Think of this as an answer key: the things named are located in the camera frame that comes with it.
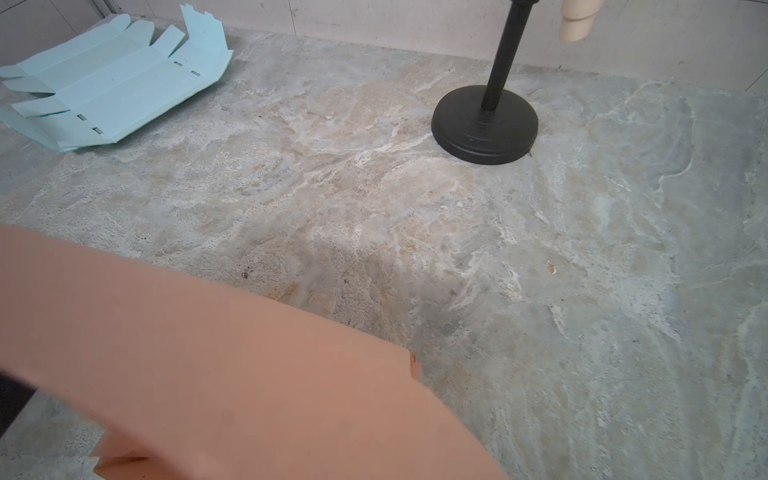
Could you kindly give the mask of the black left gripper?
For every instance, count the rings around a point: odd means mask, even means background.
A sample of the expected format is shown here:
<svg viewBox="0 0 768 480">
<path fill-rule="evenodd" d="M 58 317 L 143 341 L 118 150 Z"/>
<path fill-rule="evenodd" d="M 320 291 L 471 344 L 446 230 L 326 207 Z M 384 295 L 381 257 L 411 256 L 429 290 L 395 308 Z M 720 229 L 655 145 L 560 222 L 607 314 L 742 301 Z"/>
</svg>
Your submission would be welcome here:
<svg viewBox="0 0 768 480">
<path fill-rule="evenodd" d="M 0 376 L 0 436 L 5 434 L 34 393 L 34 388 L 4 374 Z"/>
</svg>

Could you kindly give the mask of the pink paper box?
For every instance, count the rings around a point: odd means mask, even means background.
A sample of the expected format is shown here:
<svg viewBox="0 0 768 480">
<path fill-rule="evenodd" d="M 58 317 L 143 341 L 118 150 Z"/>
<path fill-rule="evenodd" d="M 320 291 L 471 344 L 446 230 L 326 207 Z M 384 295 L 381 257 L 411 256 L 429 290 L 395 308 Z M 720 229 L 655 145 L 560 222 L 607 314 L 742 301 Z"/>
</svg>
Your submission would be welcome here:
<svg viewBox="0 0 768 480">
<path fill-rule="evenodd" d="M 1 370 L 142 479 L 502 479 L 413 354 L 237 288 L 1 229 Z"/>
</svg>

